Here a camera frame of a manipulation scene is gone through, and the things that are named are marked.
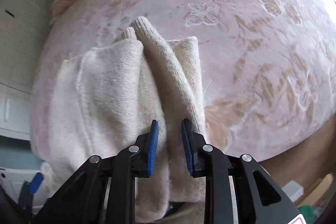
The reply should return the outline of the white wardrobe doors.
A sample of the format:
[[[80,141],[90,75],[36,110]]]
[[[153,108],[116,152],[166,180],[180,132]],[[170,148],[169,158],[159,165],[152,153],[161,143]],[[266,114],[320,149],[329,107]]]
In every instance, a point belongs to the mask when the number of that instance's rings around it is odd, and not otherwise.
[[[30,96],[53,0],[1,0],[1,135],[30,140]]]

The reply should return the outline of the cream sweater with black hearts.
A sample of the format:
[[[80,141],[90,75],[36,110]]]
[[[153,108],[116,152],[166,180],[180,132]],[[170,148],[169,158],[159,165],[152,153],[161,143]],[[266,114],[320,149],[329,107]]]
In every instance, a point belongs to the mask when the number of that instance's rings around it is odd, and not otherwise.
[[[171,202],[202,202],[186,167],[181,121],[205,130],[198,40],[166,40],[144,18],[120,39],[65,60],[50,103],[45,187],[53,195],[88,157],[110,157],[159,124],[154,174],[137,181],[135,218],[161,219]]]

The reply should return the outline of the pink floral bed blanket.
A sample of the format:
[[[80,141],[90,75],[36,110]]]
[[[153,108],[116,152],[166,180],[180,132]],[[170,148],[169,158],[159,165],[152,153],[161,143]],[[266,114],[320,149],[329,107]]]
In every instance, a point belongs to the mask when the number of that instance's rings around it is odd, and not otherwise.
[[[139,17],[196,37],[206,142],[272,158],[335,114],[335,0],[77,0],[52,20],[31,97],[31,147],[48,162],[50,103],[65,60],[120,39]]]

